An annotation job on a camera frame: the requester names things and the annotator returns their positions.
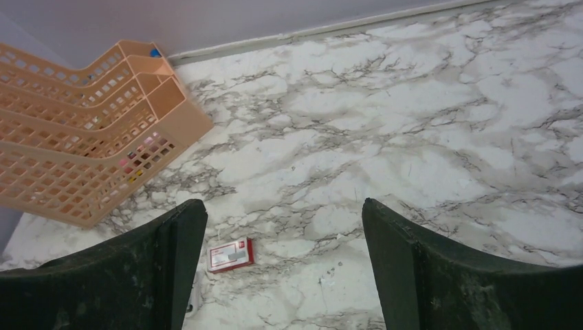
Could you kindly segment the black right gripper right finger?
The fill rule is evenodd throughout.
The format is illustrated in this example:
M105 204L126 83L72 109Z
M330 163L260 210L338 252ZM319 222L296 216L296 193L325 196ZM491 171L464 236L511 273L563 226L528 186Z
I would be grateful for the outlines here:
M362 223L388 329L581 329L582 266L502 258L375 199Z

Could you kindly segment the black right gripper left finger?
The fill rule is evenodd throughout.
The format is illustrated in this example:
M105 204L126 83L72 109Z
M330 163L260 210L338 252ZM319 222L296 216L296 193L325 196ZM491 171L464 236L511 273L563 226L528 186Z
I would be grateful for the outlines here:
M2 329L181 329L208 213L189 199L34 269L1 273Z

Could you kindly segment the red white staple box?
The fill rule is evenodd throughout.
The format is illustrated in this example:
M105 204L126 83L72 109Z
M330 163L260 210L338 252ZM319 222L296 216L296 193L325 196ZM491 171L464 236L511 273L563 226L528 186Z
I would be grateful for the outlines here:
M254 264L253 241L243 237L207 249L207 269L215 274Z

